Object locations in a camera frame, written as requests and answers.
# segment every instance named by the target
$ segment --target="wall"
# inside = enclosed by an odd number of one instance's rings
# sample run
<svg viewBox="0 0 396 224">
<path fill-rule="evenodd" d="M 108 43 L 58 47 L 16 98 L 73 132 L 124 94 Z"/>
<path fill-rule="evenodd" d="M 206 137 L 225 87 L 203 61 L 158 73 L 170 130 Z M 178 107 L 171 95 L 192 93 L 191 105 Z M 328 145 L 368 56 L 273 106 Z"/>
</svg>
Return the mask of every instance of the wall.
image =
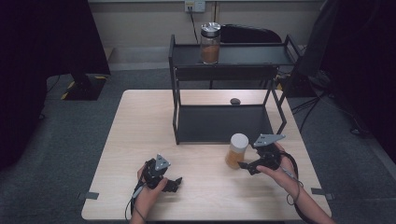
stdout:
<svg viewBox="0 0 396 224">
<path fill-rule="evenodd" d="M 199 38 L 201 24 L 216 21 L 267 28 L 282 39 L 291 34 L 298 44 L 307 43 L 323 1 L 206 2 L 205 13 L 194 13 Z M 170 36 L 177 43 L 196 43 L 191 17 L 184 2 L 95 3 L 92 15 L 106 48 L 167 47 Z"/>
</svg>

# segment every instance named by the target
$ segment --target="glass jar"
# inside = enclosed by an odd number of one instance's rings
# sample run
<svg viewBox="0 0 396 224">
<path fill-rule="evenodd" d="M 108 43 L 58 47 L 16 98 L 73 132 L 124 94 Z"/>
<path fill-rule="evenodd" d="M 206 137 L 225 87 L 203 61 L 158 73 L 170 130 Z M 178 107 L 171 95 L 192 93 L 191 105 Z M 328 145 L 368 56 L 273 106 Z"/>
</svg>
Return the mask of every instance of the glass jar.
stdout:
<svg viewBox="0 0 396 224">
<path fill-rule="evenodd" d="M 220 50 L 220 25 L 207 22 L 201 27 L 201 60 L 203 63 L 217 63 Z"/>
</svg>

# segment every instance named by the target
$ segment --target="chair backrest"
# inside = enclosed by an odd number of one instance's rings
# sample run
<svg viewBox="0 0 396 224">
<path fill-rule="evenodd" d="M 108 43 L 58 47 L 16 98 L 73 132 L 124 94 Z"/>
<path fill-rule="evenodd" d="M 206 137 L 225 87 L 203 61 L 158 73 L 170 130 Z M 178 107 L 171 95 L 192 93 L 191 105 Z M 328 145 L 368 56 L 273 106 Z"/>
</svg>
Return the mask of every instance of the chair backrest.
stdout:
<svg viewBox="0 0 396 224">
<path fill-rule="evenodd" d="M 236 24 L 221 25 L 221 43 L 282 43 L 279 35 L 267 29 Z"/>
</svg>

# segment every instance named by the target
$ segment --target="wall outlet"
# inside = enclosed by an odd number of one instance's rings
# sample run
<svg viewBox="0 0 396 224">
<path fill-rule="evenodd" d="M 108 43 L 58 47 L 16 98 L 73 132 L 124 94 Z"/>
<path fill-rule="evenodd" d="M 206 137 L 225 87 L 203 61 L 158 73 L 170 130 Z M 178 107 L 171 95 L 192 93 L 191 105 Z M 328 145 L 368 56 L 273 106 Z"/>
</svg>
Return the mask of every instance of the wall outlet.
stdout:
<svg viewBox="0 0 396 224">
<path fill-rule="evenodd" d="M 184 1 L 185 12 L 205 12 L 205 0 Z"/>
</svg>

